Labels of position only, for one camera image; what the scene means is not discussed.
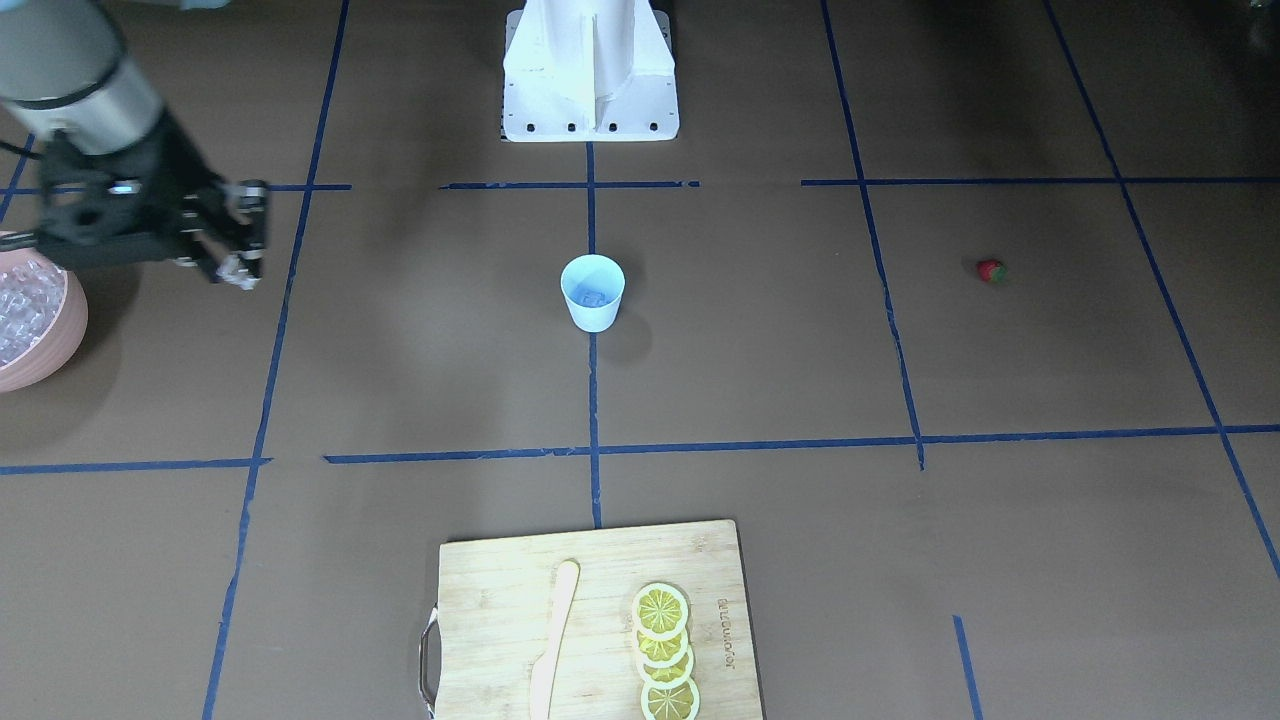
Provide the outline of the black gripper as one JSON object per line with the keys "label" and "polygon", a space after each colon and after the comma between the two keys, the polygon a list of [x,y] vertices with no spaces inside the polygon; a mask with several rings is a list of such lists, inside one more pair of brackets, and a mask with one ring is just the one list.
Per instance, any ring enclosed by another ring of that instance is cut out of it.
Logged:
{"label": "black gripper", "polygon": [[[210,169],[169,110],[161,113],[140,151],[146,160],[140,259],[155,263],[188,258],[210,283],[255,290],[260,275],[237,254],[266,252],[269,183],[262,179],[227,183]],[[200,234],[233,254],[216,260],[198,242]]]}

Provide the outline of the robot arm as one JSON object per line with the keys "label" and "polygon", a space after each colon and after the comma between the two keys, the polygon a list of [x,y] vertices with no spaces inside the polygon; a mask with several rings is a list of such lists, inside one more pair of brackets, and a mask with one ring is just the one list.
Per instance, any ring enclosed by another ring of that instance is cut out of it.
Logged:
{"label": "robot arm", "polygon": [[5,1],[3,106],[38,142],[41,217],[3,238],[59,266],[173,261],[252,290],[270,188],[205,160],[97,1]]}

